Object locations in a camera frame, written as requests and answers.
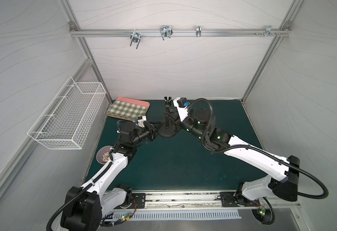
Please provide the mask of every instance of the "metal hook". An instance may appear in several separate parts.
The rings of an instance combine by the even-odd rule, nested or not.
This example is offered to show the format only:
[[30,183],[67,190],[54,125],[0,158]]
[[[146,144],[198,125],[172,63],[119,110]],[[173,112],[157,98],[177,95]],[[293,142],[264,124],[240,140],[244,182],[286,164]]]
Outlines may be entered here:
[[200,36],[202,36],[202,28],[201,28],[201,26],[196,26],[196,36],[197,37],[200,37]]
[[137,33],[137,32],[132,32],[131,35],[130,35],[130,39],[131,39],[130,46],[131,46],[131,44],[133,44],[133,42],[137,43],[136,49],[138,49],[138,46],[139,46],[139,43],[140,43],[140,40],[141,40],[140,34]]
[[171,35],[172,35],[172,27],[170,25],[165,25],[165,26],[160,28],[160,33],[161,33],[161,36],[162,36],[163,40],[165,40],[165,34],[170,39]]

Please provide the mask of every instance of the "aluminum rail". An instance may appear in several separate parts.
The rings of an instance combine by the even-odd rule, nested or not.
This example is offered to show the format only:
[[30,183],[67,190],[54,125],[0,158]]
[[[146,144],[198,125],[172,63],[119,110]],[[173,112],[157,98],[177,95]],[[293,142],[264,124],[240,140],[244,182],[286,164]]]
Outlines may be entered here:
[[[118,29],[118,30],[75,30],[72,37],[130,37],[132,32],[142,37],[161,37],[159,29]],[[263,37],[266,29],[201,29],[201,37]],[[271,29],[270,37],[289,36],[291,30]],[[172,37],[197,37],[195,29],[172,29]]]
[[[220,192],[235,190],[133,190],[133,193],[145,193],[145,207],[139,210],[206,210],[206,209],[254,209],[254,207],[222,207],[217,197]],[[285,201],[276,196],[267,197],[273,208],[301,208],[298,201]],[[260,204],[267,205],[263,198]]]
[[[293,20],[293,18],[295,17],[296,12],[298,12],[298,9],[300,8],[302,2],[304,0],[294,0],[290,7],[289,10],[287,11],[284,20],[281,22],[280,24],[280,28],[283,29],[289,29],[291,22]],[[267,52],[265,54],[265,56],[263,57],[260,65],[258,66],[252,80],[250,81],[247,89],[245,90],[245,93],[243,95],[243,98],[241,99],[242,103],[245,103],[250,95],[250,93],[252,92],[252,89],[254,88],[255,84],[257,83],[258,79],[260,78],[260,76],[262,75],[264,69],[266,68],[268,62],[270,61],[272,55],[274,54],[276,48],[279,46],[280,42],[281,42],[282,37],[275,37],[270,46],[267,49]]]

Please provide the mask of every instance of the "checkered tray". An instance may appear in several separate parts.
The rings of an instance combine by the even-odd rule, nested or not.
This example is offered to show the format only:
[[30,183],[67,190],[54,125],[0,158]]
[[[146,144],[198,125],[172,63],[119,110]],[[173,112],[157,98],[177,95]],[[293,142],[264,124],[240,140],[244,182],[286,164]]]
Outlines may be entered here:
[[107,111],[107,115],[129,121],[135,121],[139,116],[144,116],[149,108],[146,101],[119,97]]

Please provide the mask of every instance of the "green checkered pattern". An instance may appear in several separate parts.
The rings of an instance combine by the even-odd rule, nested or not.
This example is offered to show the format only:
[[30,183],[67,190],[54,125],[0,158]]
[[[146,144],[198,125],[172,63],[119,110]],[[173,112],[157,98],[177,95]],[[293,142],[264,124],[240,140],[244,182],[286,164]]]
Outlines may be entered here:
[[107,111],[107,115],[135,121],[147,113],[148,108],[116,100]]

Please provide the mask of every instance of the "red wire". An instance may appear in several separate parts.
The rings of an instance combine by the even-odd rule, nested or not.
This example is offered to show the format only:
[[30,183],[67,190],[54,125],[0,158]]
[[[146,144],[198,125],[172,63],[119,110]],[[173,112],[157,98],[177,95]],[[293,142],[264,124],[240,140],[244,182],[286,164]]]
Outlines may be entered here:
[[135,209],[134,209],[134,213],[133,213],[133,215],[135,214],[135,212],[136,212],[136,202],[135,202],[135,200],[133,200],[134,201],[134,204],[135,204]]
[[260,204],[258,204],[257,202],[255,202],[255,201],[253,201],[253,202],[254,202],[254,203],[256,203],[256,204],[258,205],[258,207],[259,207],[259,206],[261,206],[261,205],[260,205]]

